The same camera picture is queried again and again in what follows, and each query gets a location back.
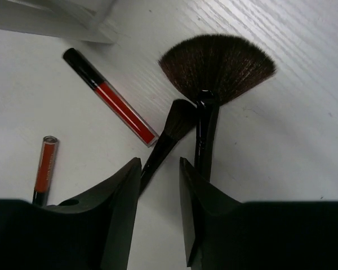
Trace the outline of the red lip gloss tube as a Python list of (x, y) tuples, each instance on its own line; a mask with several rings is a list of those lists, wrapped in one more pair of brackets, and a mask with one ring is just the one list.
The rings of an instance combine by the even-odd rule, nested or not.
[(70, 48), (63, 53), (63, 59), (144, 144), (153, 145), (157, 133), (84, 55)]

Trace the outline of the fan makeup brush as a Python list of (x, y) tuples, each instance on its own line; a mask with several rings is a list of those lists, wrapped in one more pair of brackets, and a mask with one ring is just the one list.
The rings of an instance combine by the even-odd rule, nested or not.
[(194, 167), (209, 181), (221, 106), (272, 77), (275, 62), (245, 38), (203, 34), (176, 44), (158, 63), (171, 84), (197, 106)]

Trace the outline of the angled makeup brush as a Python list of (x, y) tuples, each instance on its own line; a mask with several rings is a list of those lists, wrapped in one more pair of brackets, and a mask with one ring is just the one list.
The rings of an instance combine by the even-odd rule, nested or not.
[(154, 149), (141, 171), (139, 194), (142, 194), (150, 183), (156, 170), (167, 155), (197, 124), (197, 108), (187, 100), (173, 101), (164, 130), (159, 136)]

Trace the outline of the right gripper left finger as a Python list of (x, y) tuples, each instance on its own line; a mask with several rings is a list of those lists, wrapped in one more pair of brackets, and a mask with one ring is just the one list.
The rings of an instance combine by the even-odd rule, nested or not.
[(0, 269), (126, 269), (141, 161), (59, 205), (0, 199)]

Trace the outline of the white organizer box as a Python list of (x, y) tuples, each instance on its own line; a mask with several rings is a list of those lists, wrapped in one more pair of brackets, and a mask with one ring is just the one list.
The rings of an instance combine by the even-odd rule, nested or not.
[(0, 29), (112, 44), (117, 34), (106, 18), (113, 1), (2, 1)]

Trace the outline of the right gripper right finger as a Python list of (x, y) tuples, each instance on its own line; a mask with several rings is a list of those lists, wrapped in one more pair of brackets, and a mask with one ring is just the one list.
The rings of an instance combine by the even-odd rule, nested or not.
[(338, 201), (238, 202), (180, 159), (191, 269), (338, 269)]

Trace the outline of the dark red lip gloss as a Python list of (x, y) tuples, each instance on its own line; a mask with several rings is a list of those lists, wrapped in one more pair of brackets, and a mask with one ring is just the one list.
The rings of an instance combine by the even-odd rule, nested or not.
[(59, 140), (56, 137), (43, 138), (32, 199), (34, 205), (47, 205), (58, 146)]

